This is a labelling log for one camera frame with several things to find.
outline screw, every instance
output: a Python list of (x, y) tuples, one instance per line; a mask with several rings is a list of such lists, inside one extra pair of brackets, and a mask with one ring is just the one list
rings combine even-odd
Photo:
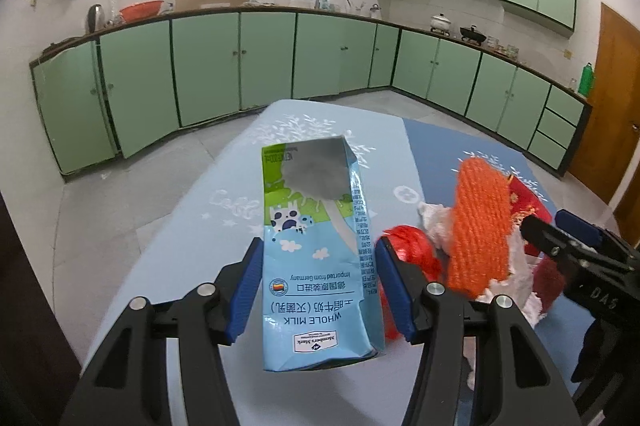
[(216, 286), (212, 283), (203, 283), (198, 287), (198, 294), (200, 296), (210, 296), (216, 292)]
[(444, 285), (437, 282), (430, 283), (427, 285), (427, 292), (434, 296), (440, 296), (444, 294)]
[(504, 294), (501, 294), (500, 296), (495, 298), (495, 302), (498, 307), (502, 307), (503, 309), (508, 309), (513, 305), (513, 300), (510, 297), (505, 296)]
[(142, 296), (138, 296), (137, 298), (133, 298), (129, 302), (129, 308), (134, 311), (141, 311), (146, 307), (146, 300)]

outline light blue tablecloth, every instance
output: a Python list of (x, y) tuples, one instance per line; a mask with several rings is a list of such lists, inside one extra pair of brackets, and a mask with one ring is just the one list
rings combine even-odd
[[(359, 158), (374, 238), (395, 225), (420, 225), (417, 204), (425, 200), (423, 186), (428, 202), (451, 205), (457, 158), (469, 153), (498, 157), (504, 167), (513, 166), (535, 184), (521, 154), (488, 139), (349, 107), (278, 101), (225, 148), (176, 207), (111, 302), (88, 359), (131, 298), (144, 295), (152, 303), (181, 298), (200, 283), (215, 279), (222, 266), (239, 261), (252, 238), (262, 236), (262, 146), (332, 135), (345, 135)], [(259, 290), (245, 333), (233, 347), (221, 347), (243, 426), (401, 424), (420, 346), (397, 341), (383, 357), (352, 366), (273, 374), (262, 369), (261, 307)], [(562, 328), (564, 321), (558, 321), (555, 328), (550, 327), (550, 335)], [(588, 323), (583, 321), (573, 325), (572, 340), (584, 334)], [(548, 346), (554, 359), (571, 364), (568, 370), (575, 366), (578, 343), (570, 345), (568, 355), (563, 347), (555, 352), (553, 341)], [(186, 418), (174, 340), (168, 345), (167, 370), (172, 419), (175, 426), (183, 426)]]

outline gray tile floor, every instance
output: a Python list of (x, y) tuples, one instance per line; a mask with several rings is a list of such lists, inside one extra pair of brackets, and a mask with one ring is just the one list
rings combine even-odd
[[(344, 97), (335, 104), (490, 138), (390, 91)], [(180, 198), (255, 117), (179, 135), (66, 184), (54, 253), (54, 312), (81, 362), (111, 298), (141, 252)], [(532, 163), (530, 167), (558, 208), (617, 230), (610, 209), (571, 175), (560, 181)]]

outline blue gripper pad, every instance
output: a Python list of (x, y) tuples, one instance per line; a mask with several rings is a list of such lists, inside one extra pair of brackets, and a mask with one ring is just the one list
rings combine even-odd
[(385, 290), (385, 297), (393, 314), (396, 329), (408, 342), (411, 342), (417, 330), (413, 319), (411, 296), (396, 267), (396, 261), (400, 260), (396, 252), (393, 249), (389, 250), (381, 239), (376, 244), (375, 252), (378, 276)]
[(233, 297), (229, 301), (229, 322), (225, 335), (231, 343), (244, 332), (249, 319), (251, 307), (254, 305), (255, 294), (258, 292), (262, 279), (262, 259), (264, 257), (264, 242), (254, 238), (249, 246), (242, 263), (246, 265)]
[(556, 227), (569, 233), (588, 247), (597, 249), (602, 245), (600, 230), (579, 216), (569, 213), (566, 209), (560, 209), (556, 213)]

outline countertop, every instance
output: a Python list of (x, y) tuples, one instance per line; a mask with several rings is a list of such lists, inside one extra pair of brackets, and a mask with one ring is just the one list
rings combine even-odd
[(67, 42), (65, 44), (62, 44), (59, 47), (57, 47), (57, 48), (55, 48), (53, 50), (50, 50), (49, 52), (43, 53), (40, 57), (38, 57), (37, 59), (34, 59), (34, 60), (32, 60), (30, 62), (30, 67), (33, 68), (34, 66), (37, 66), (41, 62), (43, 62), (45, 60), (48, 60), (51, 57), (54, 57), (56, 54), (59, 54), (63, 50), (66, 50), (68, 48), (72, 48), (73, 46), (78, 46), (79, 44), (86, 43), (87, 41), (97, 40), (100, 36), (103, 36), (105, 34), (110, 34), (111, 32), (117, 32), (118, 30), (124, 30), (126, 28), (137, 27), (139, 25), (146, 25), (148, 23), (155, 23), (155, 22), (160, 22), (160, 21), (164, 21), (164, 20), (187, 18), (187, 17), (190, 17), (190, 16), (201, 16), (201, 15), (205, 15), (205, 14), (220, 14), (220, 13), (223, 13), (223, 12), (299, 12), (301, 14), (320, 14), (320, 15), (323, 15), (323, 16), (337, 16), (337, 17), (341, 17), (341, 18), (351, 18), (351, 19), (364, 21), (364, 22), (388, 25), (390, 27), (400, 28), (401, 30), (409, 30), (411, 32), (419, 32), (421, 34), (426, 34), (426, 35), (432, 36), (434, 38), (440, 38), (441, 40), (453, 41), (454, 43), (457, 43), (457, 44), (463, 44), (465, 46), (469, 46), (470, 48), (474, 48), (476, 50), (479, 50), (480, 52), (483, 52), (485, 54), (490, 54), (491, 56), (495, 56), (498, 59), (501, 59), (501, 60), (504, 60), (504, 61), (509, 62), (511, 64), (514, 64), (515, 66), (517, 66), (519, 68), (522, 68), (523, 70), (527, 70), (527, 72), (530, 72), (530, 73), (532, 73), (534, 75), (537, 75), (538, 77), (541, 77), (542, 79), (545, 79), (546, 81), (548, 81), (552, 85), (556, 86), (557, 88), (560, 88), (562, 91), (564, 91), (567, 94), (571, 95), (572, 97), (574, 97), (575, 99), (579, 100), (583, 104), (589, 104), (589, 102), (587, 101), (587, 99), (584, 96), (578, 94), (575, 91), (572, 91), (572, 90), (568, 89), (566, 86), (560, 84), (558, 81), (556, 81), (554, 79), (551, 79), (550, 77), (548, 77), (546, 75), (543, 75), (542, 73), (540, 73), (537, 70), (531, 68), (530, 66), (527, 66), (525, 64), (519, 63), (516, 60), (510, 59), (507, 56), (503, 56), (502, 54), (499, 54), (499, 53), (494, 52), (492, 50), (489, 50), (487, 48), (483, 48), (482, 46), (477, 46), (476, 44), (473, 44), (473, 43), (467, 43), (466, 41), (462, 41), (462, 40), (459, 40), (459, 39), (456, 39), (456, 38), (451, 38), (450, 36), (445, 36), (445, 35), (442, 35), (442, 34), (438, 34), (436, 32), (430, 32), (428, 30), (421, 30), (420, 28), (406, 27), (404, 25), (398, 25), (398, 24), (387, 22), (387, 21), (383, 21), (383, 20), (376, 20), (376, 19), (372, 19), (372, 18), (364, 18), (362, 16), (355, 16), (354, 14), (345, 14), (343, 12), (330, 12), (330, 11), (323, 11), (323, 10), (318, 11), (318, 10), (314, 10), (314, 9), (305, 9), (305, 8), (297, 8), (297, 7), (280, 7), (280, 6), (256, 6), (256, 7), (252, 7), (252, 6), (244, 6), (244, 7), (197, 9), (197, 10), (192, 10), (192, 11), (181, 11), (181, 12), (168, 12), (166, 14), (161, 14), (159, 16), (153, 16), (151, 18), (146, 18), (144, 20), (139, 20), (139, 21), (128, 23), (128, 24), (124, 24), (124, 25), (119, 25), (117, 27), (103, 28), (102, 30), (97, 30), (93, 34), (86, 34), (84, 36), (80, 36), (79, 38), (76, 38), (76, 39), (74, 39), (72, 41), (69, 41), (69, 42)]

